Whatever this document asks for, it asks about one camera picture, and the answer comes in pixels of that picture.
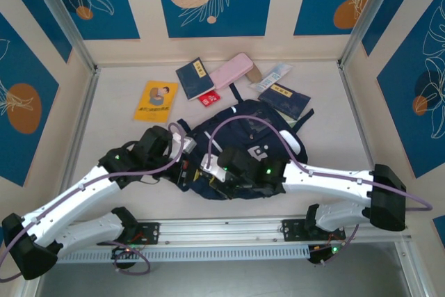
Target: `black connector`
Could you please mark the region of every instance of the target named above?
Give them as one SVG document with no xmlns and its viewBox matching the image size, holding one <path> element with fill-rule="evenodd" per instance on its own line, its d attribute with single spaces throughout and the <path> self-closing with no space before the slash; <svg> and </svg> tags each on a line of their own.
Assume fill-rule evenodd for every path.
<svg viewBox="0 0 445 297">
<path fill-rule="evenodd" d="M 331 257 L 334 256 L 335 253 L 332 252 L 331 246 L 326 245 L 319 245 L 319 246 L 313 246 L 309 245 L 309 254 L 310 258 L 308 261 L 311 264 L 320 264 L 322 261 L 325 262 Z"/>
<path fill-rule="evenodd" d="M 108 151 L 99 159 L 99 166 L 103 166 L 108 173 L 153 170 L 168 162 L 168 156 L 164 156 L 164 152 L 171 142 L 172 134 L 168 130 L 154 126 L 143 134 L 131 151 L 125 146 Z M 141 179 L 142 175 L 110 178 L 121 189 Z"/>
<path fill-rule="evenodd" d="M 405 185 L 386 165 L 375 165 L 373 176 L 374 182 L 406 192 Z M 375 227 L 387 231 L 403 231 L 405 229 L 405 211 L 405 196 L 373 187 L 371 208 L 366 208 L 362 213 Z"/>
<path fill-rule="evenodd" d="M 111 212 L 119 217 L 122 226 L 124 227 L 124 231 L 122 231 L 121 235 L 115 241 L 126 243 L 136 235 L 138 221 L 125 207 L 114 208 Z"/>
<path fill-rule="evenodd" d="M 216 190 L 228 198 L 236 197 L 236 191 L 240 188 L 250 189 L 264 197 L 284 193 L 283 174 L 288 162 L 269 158 L 257 161 L 243 150 L 227 147 L 218 157 L 218 166 L 224 168 L 229 176 Z"/>
<path fill-rule="evenodd" d="M 22 230 L 22 219 L 17 214 L 11 214 L 1 222 L 5 245 L 17 236 Z M 53 242 L 47 248 L 34 243 L 33 236 L 25 233 L 10 251 L 20 273 L 25 280 L 33 280 L 45 274 L 57 262 L 57 252 L 62 245 Z"/>
</svg>

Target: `cable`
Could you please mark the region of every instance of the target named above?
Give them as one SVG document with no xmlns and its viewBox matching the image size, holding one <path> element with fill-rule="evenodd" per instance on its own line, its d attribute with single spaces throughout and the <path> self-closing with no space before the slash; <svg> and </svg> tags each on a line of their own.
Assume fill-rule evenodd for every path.
<svg viewBox="0 0 445 297">
<path fill-rule="evenodd" d="M 144 256 L 144 254 L 142 254 L 141 252 L 139 252 L 138 250 L 136 250 L 135 248 L 132 248 L 128 245 L 124 245 L 123 243 L 118 243 L 117 241 L 107 241 L 106 243 L 110 244 L 110 245 L 115 245 L 115 246 L 120 246 L 125 248 L 125 252 L 122 252 L 118 255 L 116 255 L 113 265 L 116 268 L 116 271 L 118 273 L 124 274 L 124 275 L 132 275 L 132 276 L 142 276 L 142 275 L 147 275 L 150 270 L 151 270 L 151 266 L 150 266 L 150 262 L 148 261 L 148 259 Z M 144 260 L 144 262 L 147 264 L 147 269 L 145 271 L 140 271 L 140 272 L 130 272 L 130 271 L 123 271 L 122 269 L 118 268 L 118 260 L 119 258 L 123 257 L 125 254 L 128 253 L 133 253 L 137 256 L 139 256 L 142 260 Z"/>
<path fill-rule="evenodd" d="M 343 251 L 350 245 L 351 241 L 355 238 L 355 235 L 356 235 L 358 229 L 359 229 L 359 225 L 357 224 L 357 225 L 355 226 L 355 228 L 354 228 L 353 233 L 350 234 L 348 240 L 345 242 L 344 246 L 341 248 L 341 252 L 343 252 Z M 327 249 L 327 248 L 331 248 L 331 246 L 323 247 L 323 248 L 319 248 L 318 250 L 310 250 L 309 252 L 310 252 L 310 253 L 312 253 L 312 252 L 318 252 L 319 250 L 325 250 L 325 249 Z M 325 265 L 325 264 L 331 262 L 335 257 L 337 257 L 338 254 L 339 254 L 339 252 L 338 252 L 337 254 L 331 256 L 331 257 L 330 257 L 329 259 L 327 259 L 326 261 L 323 261 L 321 264 L 322 264 L 322 265 Z"/>
<path fill-rule="evenodd" d="M 179 131 L 179 135 L 181 136 L 181 145 L 179 147 L 179 151 L 178 151 L 177 155 L 174 157 L 174 159 L 172 161 L 170 161 L 169 163 L 165 164 L 164 166 L 162 166 L 160 168 L 156 168 L 154 170 L 146 170 L 146 171 L 140 171 L 140 172 L 116 172 L 116 173 L 110 173 L 110 174 L 107 174 L 107 175 L 102 175 L 100 177 L 96 177 L 95 179 L 90 180 L 89 182 L 86 182 L 83 185 L 83 187 L 84 188 L 89 187 L 92 184 L 94 184 L 94 183 L 96 183 L 96 182 L 98 182 L 100 180 L 108 179 L 108 178 L 111 178 L 111 177 L 152 175 L 152 174 L 156 174 L 156 173 L 162 172 L 164 170 L 167 170 L 170 166 L 173 166 L 176 163 L 176 160 L 182 155 L 182 150 L 184 148 L 184 139 L 185 139 L 186 135 L 184 133 L 184 130 L 179 125 L 177 125 L 176 123 L 170 123 L 168 125 L 168 131 L 172 132 L 172 127 L 175 127 Z M 71 193 L 66 194 L 65 196 L 60 198 L 58 201 L 56 201 L 54 204 L 52 204 L 52 206 L 46 208 L 40 215 L 35 217 L 35 221 L 33 221 L 32 223 L 29 223 L 27 226 L 25 226 L 23 228 L 23 230 L 20 231 L 17 234 L 17 236 L 15 236 L 12 239 L 12 241 L 6 246 L 6 249 L 4 250 L 4 252 L 0 255 L 0 268 L 1 268 L 2 264 L 4 263 L 6 257 L 8 256 L 8 253 L 11 251 L 11 249 L 14 247 L 14 245 L 20 240 L 20 238 L 22 238 L 34 225 L 36 225 L 48 213 L 50 213 L 56 207 L 58 207 L 59 205 L 64 203 L 64 201 L 66 201 L 69 198 L 71 198 L 72 196 L 76 195 L 79 191 L 81 191 L 80 188 L 75 188 Z M 134 250 L 133 248 L 131 248 L 129 246 L 126 246 L 124 244 L 117 243 L 116 241 L 108 241 L 108 243 L 128 248 L 130 250 L 130 252 L 140 256 L 145 261 L 145 263 L 147 263 L 147 266 L 148 266 L 148 270 L 143 272 L 143 273 L 130 273 L 128 271 L 119 271 L 120 273 L 124 273 L 125 275 L 144 275 L 146 273 L 149 273 L 150 264 L 148 262 L 148 259 L 146 257 L 144 257 L 140 252 L 138 252 L 137 250 Z M 15 280 L 16 278 L 18 278 L 20 276 L 22 276 L 22 274 L 18 273 L 18 274 L 15 274 L 15 275 L 13 275 L 13 276 L 11 276 L 9 278 L 0 278 L 0 283 L 10 282 L 10 281 Z"/>
<path fill-rule="evenodd" d="M 146 182 L 146 181 L 139 181 L 141 184 L 158 184 L 160 180 L 156 180 L 156 182 Z"/>
<path fill-rule="evenodd" d="M 287 144 L 285 139 L 281 136 L 279 131 L 276 130 L 276 128 L 274 128 L 271 124 L 269 124 L 268 122 L 266 122 L 262 118 L 257 118 L 255 116 L 249 116 L 249 115 L 239 115 L 239 116 L 233 116 L 231 118 L 227 118 L 225 121 L 221 122 L 215 128 L 215 130 L 213 130 L 213 132 L 210 135 L 210 139 L 209 139 L 209 146 L 208 146 L 208 152 L 207 152 L 208 153 L 207 154 L 207 157 L 208 157 L 208 159 L 207 159 L 207 168 L 210 168 L 211 144 L 213 142 L 213 139 L 215 138 L 215 135 L 227 123 L 229 123 L 231 121 L 235 121 L 235 120 L 240 120 L 240 119 L 255 120 L 255 121 L 258 121 L 258 122 L 266 125 L 267 127 L 269 127 L 274 132 L 274 134 L 277 135 L 278 139 L 283 144 L 284 149 L 286 149 L 286 151 L 287 151 L 289 157 L 291 158 L 292 162 L 294 162 L 294 164 L 296 164 L 299 167 L 299 169 L 301 169 L 303 172 L 305 172 L 306 174 L 309 175 L 309 170 L 307 168 L 305 168 L 301 163 L 299 163 L 297 161 L 297 159 L 294 157 L 291 149 L 289 148 L 289 145 Z M 315 175 L 317 177 L 329 177 L 329 178 L 333 178 L 333 179 L 342 179 L 342 180 L 352 181 L 352 182 L 358 182 L 359 181 L 358 178 L 356 178 L 356 177 L 348 177 L 348 176 L 345 176 L 345 175 L 337 175 L 337 174 L 331 174 L 331 173 L 313 172 L 312 175 Z M 404 191 L 400 191 L 400 190 L 398 190 L 396 188 L 392 188 L 390 186 L 387 186 L 386 184 L 381 184 L 381 183 L 374 182 L 374 181 L 362 180 L 362 183 L 363 184 L 369 184 L 371 186 L 384 189 L 386 191 L 391 191 L 391 192 L 396 193 L 396 194 L 401 195 L 401 196 L 405 196 L 406 198 L 409 198 L 409 199 L 411 199 L 413 201 L 416 201 L 416 202 L 422 204 L 423 206 L 425 206 L 425 207 L 420 207 L 420 208 L 418 208 L 418 207 L 406 208 L 407 211 L 430 211 L 430 210 L 432 210 L 432 205 L 429 202 L 425 201 L 424 199 L 422 199 L 422 198 L 420 198 L 418 196 L 412 195 L 410 193 L 406 193 Z"/>
<path fill-rule="evenodd" d="M 126 142 L 121 148 L 122 149 L 128 149 L 130 146 L 137 144 L 138 141 L 130 141 L 130 142 Z"/>
</svg>

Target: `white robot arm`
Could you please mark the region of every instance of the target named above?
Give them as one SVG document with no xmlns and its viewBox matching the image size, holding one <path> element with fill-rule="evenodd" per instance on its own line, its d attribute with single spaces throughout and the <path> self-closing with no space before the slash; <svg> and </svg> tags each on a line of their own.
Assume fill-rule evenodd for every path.
<svg viewBox="0 0 445 297">
<path fill-rule="evenodd" d="M 23 217 L 16 214 L 6 217 L 2 222 L 5 243 L 24 278 L 32 280 L 46 273 L 59 257 L 74 250 L 105 241 L 129 240 L 129 236 L 135 234 L 137 222 L 125 208 L 114 209 L 96 220 L 70 224 L 98 202 L 131 182 L 141 180 L 143 173 L 131 175 L 131 172 L 159 169 L 173 160 L 176 163 L 178 157 L 182 153 L 190 153 L 194 145 L 190 138 L 182 143 L 180 136 L 173 136 L 161 127 L 152 127 L 140 141 L 110 150 L 82 180 L 45 206 Z M 386 166 L 377 165 L 373 172 L 328 170 L 306 165 L 300 167 L 292 161 L 279 159 L 257 161 L 247 152 L 230 147 L 218 157 L 211 156 L 208 168 L 204 162 L 207 162 L 207 155 L 201 170 L 211 180 L 210 185 L 227 198 L 232 198 L 240 188 L 250 188 L 264 196 L 318 191 L 346 200 L 331 205 L 312 205 L 305 223 L 309 233 L 317 230 L 331 232 L 338 227 L 364 221 L 385 230 L 405 228 L 405 198 L 379 191 L 362 182 L 378 180 L 405 191 L 400 180 Z M 171 176 L 180 168 L 175 173 L 173 170 L 169 169 L 158 177 L 171 180 Z M 110 173 L 120 175 L 110 177 Z M 321 177 L 322 173 L 333 177 Z M 357 181 L 347 180 L 351 176 Z M 42 215 L 50 207 L 52 211 Z"/>
</svg>

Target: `cartoon illustration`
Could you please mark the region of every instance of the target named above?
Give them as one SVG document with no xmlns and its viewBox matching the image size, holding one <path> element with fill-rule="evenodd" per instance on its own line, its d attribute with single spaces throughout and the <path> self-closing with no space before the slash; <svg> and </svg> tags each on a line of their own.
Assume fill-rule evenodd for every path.
<svg viewBox="0 0 445 297">
<path fill-rule="evenodd" d="M 164 95 L 168 94 L 170 89 L 168 86 L 164 86 L 162 88 L 152 88 L 150 90 L 150 104 L 154 106 L 162 106 L 164 103 Z"/>
</svg>

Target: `purple cable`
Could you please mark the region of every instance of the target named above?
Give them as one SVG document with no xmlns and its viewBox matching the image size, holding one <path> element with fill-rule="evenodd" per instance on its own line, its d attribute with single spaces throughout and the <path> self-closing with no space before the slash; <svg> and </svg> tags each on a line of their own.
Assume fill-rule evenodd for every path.
<svg viewBox="0 0 445 297">
<path fill-rule="evenodd" d="M 239 116 L 233 116 L 231 118 L 227 118 L 225 121 L 221 122 L 216 128 L 215 130 L 213 130 L 213 132 L 211 133 L 210 139 L 209 139 L 209 147 L 208 147 L 208 159 L 207 159 L 207 168 L 210 168 L 210 156 L 211 156 L 211 145 L 213 143 L 213 140 L 215 138 L 215 135 L 218 133 L 218 131 L 224 127 L 227 123 L 231 122 L 231 121 L 235 121 L 235 120 L 240 120 L 240 119 L 249 119 L 249 120 L 255 120 L 258 121 L 260 123 L 263 123 L 264 125 L 266 125 L 267 127 L 269 127 L 274 133 L 275 135 L 278 136 L 278 139 L 281 141 L 281 143 L 284 146 L 284 149 L 286 149 L 289 157 L 291 158 L 292 162 L 294 162 L 294 164 L 296 164 L 299 169 L 301 169 L 303 172 L 305 172 L 306 174 L 309 174 L 309 170 L 307 168 L 305 168 L 301 163 L 299 163 L 297 161 L 297 159 L 293 156 L 293 153 L 291 151 L 291 149 L 289 148 L 287 142 L 285 141 L 285 139 L 281 136 L 281 134 L 279 133 L 278 130 L 276 130 L 276 128 L 274 128 L 272 125 L 270 125 L 269 123 L 267 123 L 265 120 L 263 120 L 262 118 L 256 118 L 254 116 L 248 116 L 248 115 L 239 115 Z M 317 177 L 331 177 L 334 179 L 342 179 L 342 180 L 346 180 L 346 181 L 352 181 L 352 182 L 358 182 L 358 178 L 356 177 L 347 177 L 347 176 L 343 176 L 343 175 L 336 175 L 336 174 L 330 174 L 330 173 L 323 173 L 323 172 L 313 172 L 312 175 L 315 175 Z M 432 205 L 425 201 L 422 198 L 419 198 L 418 196 L 406 193 L 404 191 L 400 191 L 396 188 L 392 188 L 390 186 L 387 186 L 385 184 L 380 184 L 378 182 L 374 182 L 374 181 L 367 181 L 367 180 L 362 180 L 362 183 L 364 184 L 369 184 L 371 186 L 374 187 L 378 187 L 381 189 L 384 189 L 386 191 L 391 191 L 393 193 L 396 193 L 398 195 L 401 196 L 405 196 L 406 198 L 409 198 L 413 201 L 416 201 L 422 205 L 424 205 L 425 207 L 421 207 L 421 208 L 406 208 L 407 211 L 430 211 L 432 210 Z"/>
<path fill-rule="evenodd" d="M 343 247 L 341 248 L 341 252 L 343 252 L 343 251 L 350 245 L 350 243 L 351 243 L 351 241 L 354 239 L 355 234 L 357 233 L 358 229 L 359 229 L 359 225 L 357 224 L 357 225 L 355 226 L 355 228 L 354 228 L 353 233 L 351 233 L 351 235 L 349 236 L 348 240 L 345 242 L 345 246 L 343 246 Z M 331 246 L 329 246 L 329 247 L 319 248 L 318 250 L 311 250 L 311 251 L 309 251 L 309 252 L 310 252 L 310 253 L 312 253 L 312 252 L 318 252 L 319 250 L 325 250 L 325 249 L 327 249 L 327 248 L 331 248 Z M 323 265 L 325 265 L 325 264 L 331 262 L 333 259 L 335 259 L 335 258 L 337 257 L 338 254 L 339 254 L 339 253 L 337 253 L 336 255 L 333 255 L 332 257 L 330 257 L 329 259 L 327 259 L 326 261 L 324 261 L 324 262 L 323 262 Z"/>
<path fill-rule="evenodd" d="M 176 129 L 178 129 L 179 131 L 179 135 L 181 136 L 181 145 L 179 147 L 179 151 L 178 154 L 173 158 L 172 161 L 170 161 L 169 163 L 165 164 L 163 167 L 160 168 L 156 168 L 154 170 L 146 170 L 146 171 L 140 171 L 140 172 L 117 172 L 117 173 L 110 173 L 107 175 L 102 175 L 100 177 L 96 177 L 93 180 L 90 180 L 89 182 L 86 182 L 83 186 L 86 188 L 88 186 L 91 186 L 92 184 L 94 184 L 95 182 L 98 182 L 100 180 L 103 179 L 108 179 L 110 177 L 125 177 L 125 176 L 140 176 L 140 175 L 151 175 L 151 174 L 156 174 L 159 172 L 162 172 L 163 170 L 168 169 L 170 166 L 174 165 L 176 163 L 176 160 L 181 156 L 182 154 L 182 150 L 184 148 L 184 138 L 185 138 L 185 133 L 184 130 L 177 125 L 176 123 L 170 123 L 168 125 L 168 131 L 172 132 L 171 128 L 175 127 Z M 53 211 L 56 207 L 58 207 L 59 205 L 61 205 L 62 203 L 64 203 L 64 201 L 68 200 L 70 197 L 72 197 L 73 195 L 77 194 L 79 191 L 81 191 L 80 188 L 76 188 L 74 189 L 71 193 L 68 193 L 67 195 L 63 196 L 61 199 L 59 199 L 57 202 L 55 202 L 52 206 L 48 207 L 46 210 L 44 210 L 39 216 L 36 217 L 36 221 L 38 222 L 39 220 L 41 220 L 42 218 L 44 218 L 48 213 L 50 213 L 51 211 Z M 12 241 L 6 246 L 6 249 L 4 250 L 4 252 L 0 255 L 0 268 L 2 266 L 2 264 L 4 263 L 6 257 L 8 256 L 8 253 L 11 251 L 11 249 L 14 247 L 14 245 L 19 241 L 19 239 L 24 236 L 33 226 L 35 225 L 34 222 L 29 223 L 26 227 L 23 228 L 22 231 L 20 231 L 17 236 L 15 236 Z M 112 243 L 113 245 L 116 245 L 117 243 L 115 243 L 115 241 L 109 241 L 108 243 Z M 131 250 L 131 252 L 135 251 L 134 254 L 142 257 L 144 259 L 144 261 L 147 262 L 148 266 L 149 266 L 149 262 L 147 260 L 147 258 L 145 258 L 142 254 L 140 254 L 137 250 L 134 250 L 133 248 L 130 248 L 126 245 L 123 245 L 125 248 L 128 248 Z M 125 273 L 126 275 L 142 275 L 141 273 L 130 273 L 130 272 L 124 272 L 121 271 L 121 273 Z M 9 278 L 0 278 L 0 283 L 7 283 L 10 282 L 12 280 L 15 280 L 16 278 L 22 276 L 21 273 L 15 274 Z"/>
<path fill-rule="evenodd" d="M 117 241 L 107 241 L 106 243 L 110 244 L 110 245 L 115 245 L 115 246 L 119 246 L 119 247 L 123 247 L 126 248 L 128 251 L 122 252 L 120 253 L 113 262 L 114 267 L 116 267 L 116 271 L 118 273 L 124 274 L 124 275 L 132 275 L 132 276 L 142 276 L 142 275 L 146 275 L 150 272 L 151 266 L 150 266 L 150 262 L 148 261 L 148 259 L 144 256 L 144 254 L 142 254 L 141 252 L 139 252 L 138 250 L 135 250 L 134 248 L 128 246 L 128 245 L 124 245 L 123 243 L 118 243 Z M 124 256 L 125 254 L 128 253 L 133 253 L 135 255 L 138 255 L 142 260 L 144 260 L 144 262 L 147 264 L 147 270 L 146 271 L 141 271 L 138 273 L 132 273 L 129 271 L 123 271 L 122 269 L 118 268 L 118 260 L 120 257 Z"/>
</svg>

